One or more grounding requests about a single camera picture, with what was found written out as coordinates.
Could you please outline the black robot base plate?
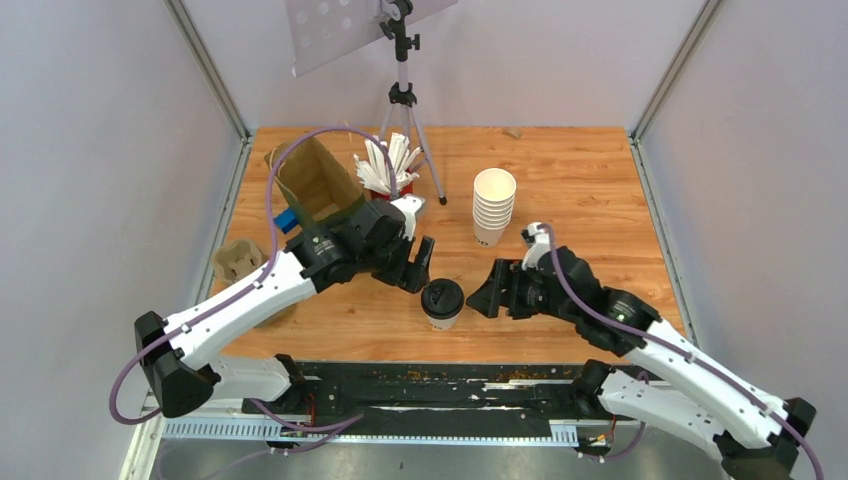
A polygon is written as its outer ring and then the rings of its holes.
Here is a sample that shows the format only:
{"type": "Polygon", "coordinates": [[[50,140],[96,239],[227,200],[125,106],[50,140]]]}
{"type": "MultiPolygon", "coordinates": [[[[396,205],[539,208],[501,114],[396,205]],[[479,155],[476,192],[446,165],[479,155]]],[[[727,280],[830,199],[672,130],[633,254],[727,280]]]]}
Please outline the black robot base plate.
{"type": "Polygon", "coordinates": [[[266,407],[318,425],[354,418],[348,435],[424,439],[541,438],[553,421],[604,431],[612,416],[580,400],[578,364],[299,362],[266,407]]]}

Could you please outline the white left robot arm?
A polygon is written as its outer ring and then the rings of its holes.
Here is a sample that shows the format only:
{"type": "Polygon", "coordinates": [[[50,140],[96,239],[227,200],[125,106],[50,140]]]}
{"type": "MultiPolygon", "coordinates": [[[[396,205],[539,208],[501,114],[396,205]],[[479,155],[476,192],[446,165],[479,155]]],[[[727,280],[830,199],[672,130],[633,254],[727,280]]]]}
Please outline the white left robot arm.
{"type": "Polygon", "coordinates": [[[153,311],[134,325],[139,364],[166,418],[187,415],[213,399],[270,401],[283,413],[298,411],[306,386],[287,361],[233,358],[221,351],[286,308],[356,275],[408,293],[429,281],[435,241],[412,249],[423,198],[367,201],[329,224],[306,226],[256,271],[202,303],[162,317],[153,311]]]}

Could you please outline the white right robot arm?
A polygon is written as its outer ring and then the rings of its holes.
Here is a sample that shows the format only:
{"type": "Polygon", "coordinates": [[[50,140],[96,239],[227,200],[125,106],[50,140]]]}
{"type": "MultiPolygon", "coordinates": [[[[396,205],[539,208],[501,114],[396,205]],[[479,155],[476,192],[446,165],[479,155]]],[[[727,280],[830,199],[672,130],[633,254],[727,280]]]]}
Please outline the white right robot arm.
{"type": "Polygon", "coordinates": [[[584,417],[604,410],[661,429],[703,450],[733,479],[789,479],[805,453],[816,478],[824,469],[806,439],[816,416],[801,398],[781,399],[741,380],[701,352],[639,297],[604,287],[589,264],[565,247],[534,247],[523,260],[498,259],[467,299],[494,318],[547,315],[572,323],[589,344],[659,376],[657,389],[623,369],[589,360],[571,390],[584,417]]]}

